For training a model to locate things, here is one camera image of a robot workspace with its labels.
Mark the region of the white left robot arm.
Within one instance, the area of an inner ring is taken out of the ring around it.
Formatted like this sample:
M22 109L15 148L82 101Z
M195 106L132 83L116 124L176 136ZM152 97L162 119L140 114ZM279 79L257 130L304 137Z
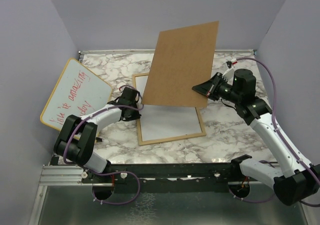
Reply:
M130 122L141 118L139 106L141 93L124 85L120 96L103 108L88 115L69 115L59 132L53 147L55 154L66 164L76 164L93 171L97 181L106 182L111 175L111 162L94 152L96 137L100 131L119 121Z

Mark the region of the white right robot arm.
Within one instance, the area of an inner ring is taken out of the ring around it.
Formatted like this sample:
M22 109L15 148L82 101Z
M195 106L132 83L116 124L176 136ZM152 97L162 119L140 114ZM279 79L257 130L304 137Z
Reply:
M251 177L273 189L287 206L318 192L320 166L313 165L284 134L279 134L272 109L256 96L256 77L250 70L237 69L232 84L217 72L192 90L213 101L224 99L233 103L236 113L261 137L279 165L273 168L243 155L231 161L229 174L234 180Z

